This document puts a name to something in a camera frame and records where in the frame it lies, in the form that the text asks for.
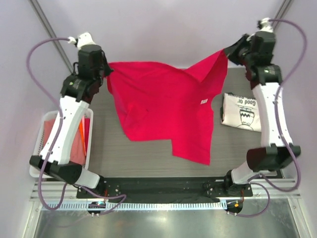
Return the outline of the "magenta pink t shirt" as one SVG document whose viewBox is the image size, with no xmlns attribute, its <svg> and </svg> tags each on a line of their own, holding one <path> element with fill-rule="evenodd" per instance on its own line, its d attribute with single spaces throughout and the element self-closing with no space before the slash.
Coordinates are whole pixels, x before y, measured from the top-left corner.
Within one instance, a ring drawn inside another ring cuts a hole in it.
<svg viewBox="0 0 317 238">
<path fill-rule="evenodd" d="M 107 88 L 122 130 L 131 141 L 170 140 L 175 157 L 209 165 L 211 103 L 222 92 L 224 50 L 187 69 L 161 62 L 112 62 Z"/>
</svg>

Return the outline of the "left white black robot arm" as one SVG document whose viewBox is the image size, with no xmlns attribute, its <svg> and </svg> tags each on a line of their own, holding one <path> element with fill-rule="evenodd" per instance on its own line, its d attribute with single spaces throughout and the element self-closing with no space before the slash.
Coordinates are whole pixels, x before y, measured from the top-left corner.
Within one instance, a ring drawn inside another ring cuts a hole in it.
<svg viewBox="0 0 317 238">
<path fill-rule="evenodd" d="M 40 155 L 30 158 L 30 165 L 54 179 L 88 188 L 95 198 L 102 197 L 104 178 L 72 162 L 70 154 L 80 121 L 104 76 L 112 73 L 101 46 L 83 45 L 78 51 L 77 71 L 68 76 L 62 86 L 58 113 L 50 136 Z"/>
</svg>

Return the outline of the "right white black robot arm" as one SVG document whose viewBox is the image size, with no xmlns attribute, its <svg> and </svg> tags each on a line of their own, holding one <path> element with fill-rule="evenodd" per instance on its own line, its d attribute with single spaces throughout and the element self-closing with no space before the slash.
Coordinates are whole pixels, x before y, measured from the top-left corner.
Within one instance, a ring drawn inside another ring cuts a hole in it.
<svg viewBox="0 0 317 238">
<path fill-rule="evenodd" d="M 294 145 L 286 125 L 281 69 L 271 63 L 275 42 L 274 33 L 258 31 L 243 35 L 224 50 L 230 62 L 245 67 L 261 122 L 261 147 L 250 149 L 246 161 L 225 177 L 223 190 L 229 196 L 239 193 L 241 186 L 252 179 L 297 162 L 301 154 L 300 146 Z"/>
</svg>

